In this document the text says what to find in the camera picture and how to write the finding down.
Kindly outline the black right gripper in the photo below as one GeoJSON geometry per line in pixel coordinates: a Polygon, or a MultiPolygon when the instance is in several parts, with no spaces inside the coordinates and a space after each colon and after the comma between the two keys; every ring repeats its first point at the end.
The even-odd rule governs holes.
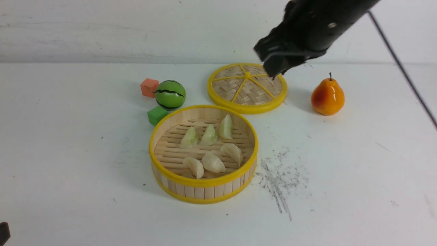
{"type": "Polygon", "coordinates": [[[254,51],[275,78],[319,57],[365,15],[376,0],[290,0],[281,23],[260,39],[254,51]]]}

